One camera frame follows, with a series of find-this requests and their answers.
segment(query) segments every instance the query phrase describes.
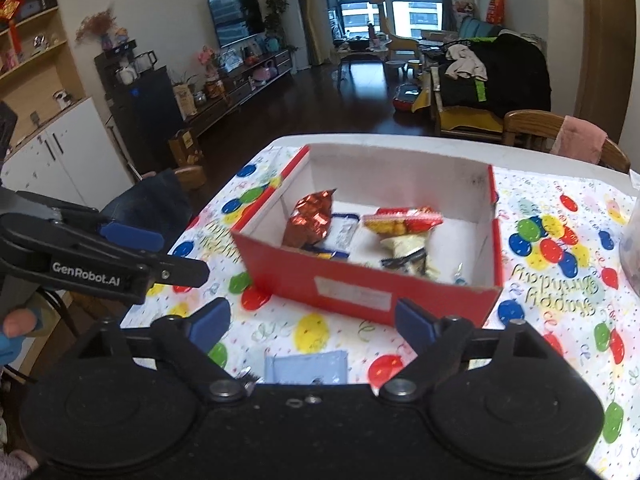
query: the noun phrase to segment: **red box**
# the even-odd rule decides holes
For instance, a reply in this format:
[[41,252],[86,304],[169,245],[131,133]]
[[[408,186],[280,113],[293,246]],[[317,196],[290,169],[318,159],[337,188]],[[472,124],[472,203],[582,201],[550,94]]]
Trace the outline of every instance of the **red box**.
[[[484,324],[502,291],[500,233],[492,167],[412,150],[355,144],[305,146],[231,229],[255,285],[271,294],[347,316],[393,325],[398,298],[433,315],[457,314]],[[437,282],[365,267],[390,257],[380,237],[360,225],[350,259],[325,260],[281,247],[287,219],[303,196],[336,189],[334,213],[430,206],[444,222],[428,241]],[[469,285],[452,285],[462,264]]]

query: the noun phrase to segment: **white cloth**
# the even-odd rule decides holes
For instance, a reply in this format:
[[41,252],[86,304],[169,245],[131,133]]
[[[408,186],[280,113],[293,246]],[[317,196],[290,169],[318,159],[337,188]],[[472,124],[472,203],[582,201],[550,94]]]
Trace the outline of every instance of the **white cloth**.
[[465,45],[455,44],[447,50],[447,59],[454,59],[447,68],[447,76],[452,79],[463,77],[468,79],[475,77],[480,81],[487,81],[486,67],[484,63],[478,59],[478,56]]

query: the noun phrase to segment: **black circular disc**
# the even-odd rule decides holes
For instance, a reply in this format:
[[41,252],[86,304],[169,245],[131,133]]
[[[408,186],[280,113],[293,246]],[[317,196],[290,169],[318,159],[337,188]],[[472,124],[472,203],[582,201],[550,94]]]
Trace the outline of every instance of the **black circular disc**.
[[545,367],[544,359],[519,360],[501,364],[499,377],[491,364],[453,376],[430,399],[436,433],[494,470],[522,474],[586,462],[602,430],[600,402],[572,370]]
[[20,413],[29,443],[82,469],[122,468],[161,454],[196,414],[189,389],[155,370],[109,358],[83,359],[32,386]]

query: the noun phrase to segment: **cabinet handle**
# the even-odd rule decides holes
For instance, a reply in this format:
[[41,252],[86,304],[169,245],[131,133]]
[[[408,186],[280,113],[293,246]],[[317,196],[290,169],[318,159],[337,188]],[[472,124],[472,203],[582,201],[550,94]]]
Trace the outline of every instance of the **cabinet handle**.
[[47,149],[49,150],[49,155],[51,155],[51,158],[53,160],[56,160],[56,157],[53,155],[53,152],[51,151],[51,146],[49,146],[49,143],[47,142],[46,139],[45,139],[44,143],[47,145]]
[[60,146],[60,143],[58,142],[58,138],[56,137],[56,134],[51,134],[53,135],[53,140],[56,141],[56,144],[58,145],[58,149],[60,150],[60,153],[62,153],[62,155],[65,154],[65,150],[62,149],[62,146]]

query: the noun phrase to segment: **tv stand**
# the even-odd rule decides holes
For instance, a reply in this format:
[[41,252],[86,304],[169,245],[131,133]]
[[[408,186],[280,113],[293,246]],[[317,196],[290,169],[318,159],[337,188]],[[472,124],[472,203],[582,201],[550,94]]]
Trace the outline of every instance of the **tv stand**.
[[[264,66],[273,59],[278,69],[278,75],[269,79],[264,85],[252,90],[249,77],[255,69]],[[198,108],[195,115],[187,117],[185,123],[191,130],[191,135],[201,136],[210,127],[229,113],[237,110],[249,99],[262,92],[265,88],[291,72],[292,60],[288,50],[268,52],[259,57],[259,61],[251,66],[242,65],[222,77],[225,85],[226,99],[208,101]]]

